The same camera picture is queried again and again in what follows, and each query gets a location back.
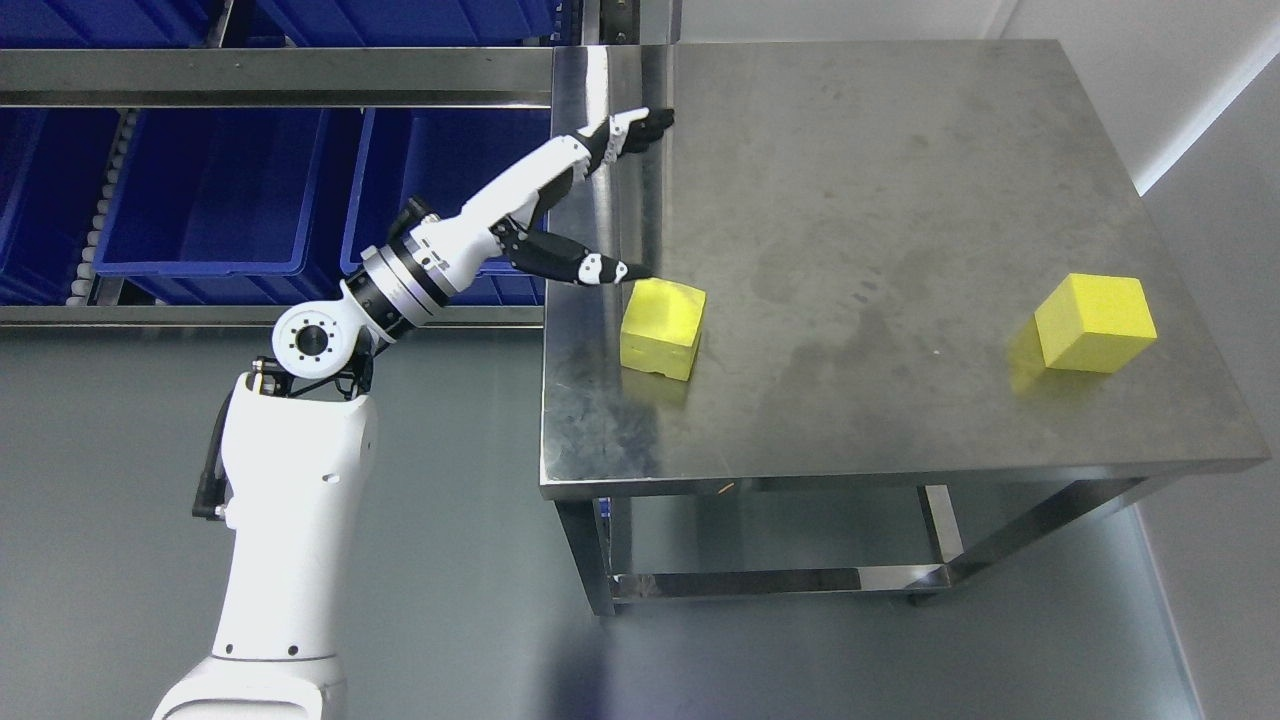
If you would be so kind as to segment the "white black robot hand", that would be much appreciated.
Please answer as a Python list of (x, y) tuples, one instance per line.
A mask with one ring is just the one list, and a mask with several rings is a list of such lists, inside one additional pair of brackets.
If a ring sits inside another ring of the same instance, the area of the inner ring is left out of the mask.
[(577, 182), (623, 155), (645, 152), (673, 123), (671, 108), (635, 108), (557, 135), (484, 186), (457, 215), (424, 222), (410, 236), (440, 260), (439, 270), (458, 290), (498, 256), (530, 275), (580, 286), (653, 278), (649, 266), (540, 231), (539, 223)]

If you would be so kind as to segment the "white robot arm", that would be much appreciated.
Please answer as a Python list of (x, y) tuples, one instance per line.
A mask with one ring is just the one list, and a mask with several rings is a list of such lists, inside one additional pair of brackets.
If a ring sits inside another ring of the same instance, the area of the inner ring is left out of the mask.
[(346, 715), (337, 610), (378, 433), (372, 363), (433, 315), (416, 241), (438, 218), (411, 196), (339, 297), (285, 310), (271, 354), (236, 379), (192, 507), (236, 537), (221, 616), (156, 719)]

